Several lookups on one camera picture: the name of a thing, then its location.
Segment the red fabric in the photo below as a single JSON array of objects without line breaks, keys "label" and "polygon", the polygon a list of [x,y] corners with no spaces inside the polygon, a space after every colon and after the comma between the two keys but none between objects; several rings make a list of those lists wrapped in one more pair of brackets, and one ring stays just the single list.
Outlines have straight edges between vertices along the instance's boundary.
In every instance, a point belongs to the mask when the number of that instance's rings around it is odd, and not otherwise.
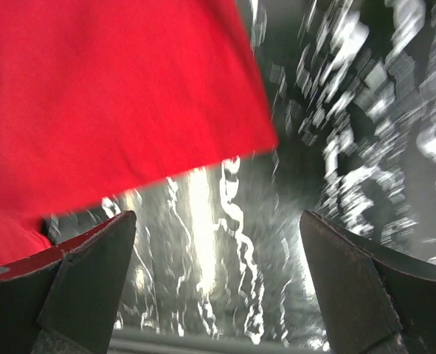
[{"label": "red fabric", "polygon": [[234,0],[0,0],[0,264],[42,215],[275,144]]}]

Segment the glossy surface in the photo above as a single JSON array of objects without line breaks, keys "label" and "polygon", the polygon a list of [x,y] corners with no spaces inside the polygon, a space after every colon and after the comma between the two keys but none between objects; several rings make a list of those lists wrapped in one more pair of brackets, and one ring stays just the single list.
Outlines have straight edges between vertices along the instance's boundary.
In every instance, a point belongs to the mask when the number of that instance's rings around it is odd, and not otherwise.
[{"label": "glossy surface", "polygon": [[436,1],[238,3],[277,151],[68,218],[137,213],[118,327],[327,350],[304,209],[436,263]]}]

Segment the red towel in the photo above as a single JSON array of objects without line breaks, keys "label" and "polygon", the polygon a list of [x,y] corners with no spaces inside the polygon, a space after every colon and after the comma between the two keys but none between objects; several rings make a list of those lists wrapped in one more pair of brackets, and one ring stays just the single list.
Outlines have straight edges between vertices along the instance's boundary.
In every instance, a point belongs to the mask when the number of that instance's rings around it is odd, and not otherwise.
[{"label": "red towel", "polygon": [[42,215],[275,144],[234,0],[0,0],[0,264]]}]

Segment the black marble surface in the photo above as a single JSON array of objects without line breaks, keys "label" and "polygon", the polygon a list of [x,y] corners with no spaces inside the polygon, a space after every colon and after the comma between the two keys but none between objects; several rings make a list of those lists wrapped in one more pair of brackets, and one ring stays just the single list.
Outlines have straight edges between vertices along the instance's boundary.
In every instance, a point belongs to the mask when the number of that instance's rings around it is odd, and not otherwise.
[{"label": "black marble surface", "polygon": [[436,263],[436,1],[238,4],[278,149],[105,198],[58,228],[136,211],[117,327],[328,350],[304,209]]}]

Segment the red cloth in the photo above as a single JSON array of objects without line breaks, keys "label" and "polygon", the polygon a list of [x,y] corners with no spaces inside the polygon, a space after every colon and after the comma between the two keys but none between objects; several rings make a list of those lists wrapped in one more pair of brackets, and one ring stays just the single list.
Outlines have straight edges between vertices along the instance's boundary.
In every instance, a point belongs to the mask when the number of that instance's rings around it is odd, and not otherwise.
[{"label": "red cloth", "polygon": [[234,0],[0,0],[0,264],[42,215],[275,144]]}]

